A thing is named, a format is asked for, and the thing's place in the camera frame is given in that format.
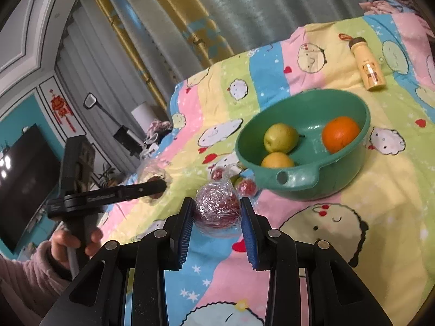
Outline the left hand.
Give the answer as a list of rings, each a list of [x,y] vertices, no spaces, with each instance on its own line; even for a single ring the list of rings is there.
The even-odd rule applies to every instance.
[[[91,234],[91,242],[86,246],[85,253],[88,257],[93,257],[101,247],[101,240],[103,233],[99,228]],[[65,268],[69,269],[69,258],[67,249],[78,249],[81,245],[79,239],[73,236],[67,230],[56,231],[51,238],[51,254],[55,262]]]

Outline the pink fleece sleeve forearm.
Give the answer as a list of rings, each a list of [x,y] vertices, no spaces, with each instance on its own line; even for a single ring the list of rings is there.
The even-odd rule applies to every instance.
[[[28,261],[1,257],[1,324],[39,325],[72,280],[43,242]]]

